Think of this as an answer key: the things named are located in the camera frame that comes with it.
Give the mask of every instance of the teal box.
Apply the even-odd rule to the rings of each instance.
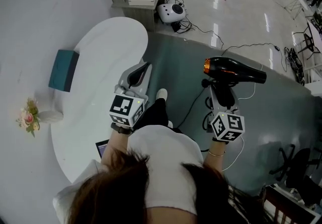
[[[70,92],[79,54],[73,50],[58,50],[51,71],[49,87]]]

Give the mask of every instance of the floor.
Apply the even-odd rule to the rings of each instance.
[[[290,66],[287,72],[284,60],[284,47],[300,49],[301,34],[292,35],[292,32],[303,31],[306,27],[304,12],[293,20],[290,13],[280,5],[286,6],[293,0],[184,0],[187,17],[203,31],[213,30],[218,34],[224,45],[271,42],[277,45],[281,52],[271,45],[231,48],[231,52],[257,61],[291,79],[295,79]],[[184,34],[176,34],[171,26],[157,24],[157,32],[198,41],[209,46],[221,48],[222,43],[212,33],[202,33],[192,30]]]
[[[203,73],[204,60],[218,56],[221,50],[195,41],[159,33],[148,34],[148,46],[143,56],[150,62],[153,71],[150,79],[149,103],[153,103],[160,88],[168,91],[167,113],[174,127],[185,118],[192,102],[203,90],[201,81],[208,78]],[[252,67],[258,63],[243,56],[227,52],[227,56]],[[244,150],[236,162],[226,170],[225,177],[237,188],[257,194],[264,184],[276,183],[269,171],[282,165],[279,147],[290,153],[290,144],[295,152],[302,148],[313,148],[317,137],[316,115],[321,103],[310,95],[305,87],[284,77],[269,67],[264,84],[257,84],[254,95],[247,100],[238,100],[240,115],[245,118]],[[239,83],[232,88],[237,98],[247,98],[254,90],[253,83]],[[205,89],[196,100],[180,130],[194,139],[200,149],[211,144],[213,134],[202,128],[204,116],[209,112],[205,99],[210,95]],[[230,142],[226,148],[223,166],[228,167],[242,149],[241,139]],[[319,154],[312,153],[312,159]],[[322,167],[310,167],[316,182],[321,180]]]

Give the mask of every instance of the white t-shirt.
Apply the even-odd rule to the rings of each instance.
[[[149,155],[149,185],[145,195],[147,208],[172,207],[197,214],[194,206],[196,187],[181,163],[202,165],[200,149],[192,139],[161,125],[137,130],[128,140],[127,149]],[[73,198],[82,183],[107,167],[92,160],[71,185],[60,191],[53,204],[60,223],[65,223]]]

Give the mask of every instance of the white sneaker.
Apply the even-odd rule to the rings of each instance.
[[[169,120],[169,122],[168,122],[168,127],[169,128],[173,128],[173,124],[172,124],[172,122]]]
[[[160,99],[160,98],[163,98],[165,101],[167,101],[167,98],[168,98],[168,92],[166,89],[162,88],[160,90],[158,90],[158,92],[156,93],[156,100],[157,99]]]

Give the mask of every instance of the white vase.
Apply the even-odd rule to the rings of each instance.
[[[58,111],[43,111],[38,113],[39,122],[41,123],[55,123],[63,119],[63,114]]]

